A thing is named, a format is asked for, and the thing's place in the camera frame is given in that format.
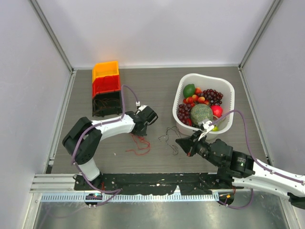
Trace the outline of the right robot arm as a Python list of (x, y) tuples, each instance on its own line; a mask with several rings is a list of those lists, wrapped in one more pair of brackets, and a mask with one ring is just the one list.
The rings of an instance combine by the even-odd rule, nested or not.
[(216, 166), (216, 185), (227, 188), (252, 188), (286, 198), (296, 208), (305, 208), (305, 177), (268, 165), (251, 155), (235, 151), (221, 139), (206, 142), (201, 131), (176, 139), (181, 149), (192, 157), (196, 154)]

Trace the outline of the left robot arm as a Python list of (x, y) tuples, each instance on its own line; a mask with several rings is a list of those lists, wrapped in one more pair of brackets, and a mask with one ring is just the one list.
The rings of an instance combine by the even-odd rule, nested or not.
[(90, 190), (97, 190), (102, 184), (102, 173), (93, 159), (99, 143), (120, 134), (132, 134), (144, 137), (147, 126), (158, 119), (157, 113), (147, 105), (128, 111), (117, 118), (91, 121), (80, 118), (64, 137), (62, 145), (71, 155), (73, 164), (82, 172), (85, 185)]

